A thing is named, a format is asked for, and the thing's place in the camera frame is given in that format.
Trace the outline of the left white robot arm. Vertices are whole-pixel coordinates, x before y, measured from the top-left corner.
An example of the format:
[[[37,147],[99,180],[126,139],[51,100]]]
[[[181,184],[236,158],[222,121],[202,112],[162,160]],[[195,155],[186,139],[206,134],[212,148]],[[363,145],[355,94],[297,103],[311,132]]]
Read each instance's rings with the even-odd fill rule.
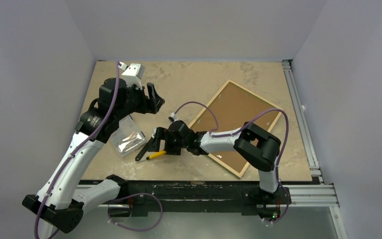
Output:
[[[102,203],[132,204],[128,182],[116,175],[83,192],[77,191],[77,185],[120,120],[131,113],[156,114],[164,102],[152,83],[138,87],[119,78],[104,81],[98,97],[81,115],[57,169],[41,190],[23,199],[23,206],[36,215],[35,238],[50,239],[57,232],[71,232],[85,213]]]

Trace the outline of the green picture frame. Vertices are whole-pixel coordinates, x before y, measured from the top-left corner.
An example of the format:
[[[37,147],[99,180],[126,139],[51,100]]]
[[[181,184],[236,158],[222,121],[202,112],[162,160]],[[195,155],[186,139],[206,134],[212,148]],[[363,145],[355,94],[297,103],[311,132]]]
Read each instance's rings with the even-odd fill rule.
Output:
[[[213,111],[218,120],[219,128],[216,132],[242,127],[260,113],[279,108],[279,106],[231,80],[225,82],[206,105]],[[272,111],[258,118],[254,123],[271,132],[282,115],[281,112]],[[216,127],[216,123],[211,113],[203,108],[188,126],[193,131],[209,131]],[[206,157],[238,178],[242,178],[250,166],[237,152],[215,152]]]

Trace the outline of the yellow handled screwdriver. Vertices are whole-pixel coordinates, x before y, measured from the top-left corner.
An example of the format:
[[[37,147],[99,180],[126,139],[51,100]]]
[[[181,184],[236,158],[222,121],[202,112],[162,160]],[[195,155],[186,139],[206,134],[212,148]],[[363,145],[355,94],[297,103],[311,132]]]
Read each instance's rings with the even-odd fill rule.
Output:
[[[157,157],[161,157],[161,156],[165,155],[166,153],[167,153],[166,151],[159,151],[159,152],[153,153],[153,154],[147,156],[145,159],[138,160],[137,163],[144,162],[147,160],[152,160],[152,159],[155,159]]]

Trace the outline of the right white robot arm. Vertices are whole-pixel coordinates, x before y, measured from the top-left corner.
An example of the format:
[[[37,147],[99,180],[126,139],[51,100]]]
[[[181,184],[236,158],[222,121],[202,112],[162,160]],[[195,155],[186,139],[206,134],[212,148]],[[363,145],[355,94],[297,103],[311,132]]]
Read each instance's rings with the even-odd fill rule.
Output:
[[[157,127],[147,142],[148,152],[180,155],[182,150],[200,156],[221,151],[234,151],[259,172],[259,195],[267,203],[279,196],[282,183],[279,179],[279,163],[288,140],[288,133],[281,141],[253,122],[241,128],[224,132],[194,131],[183,121],[177,120],[168,128]]]

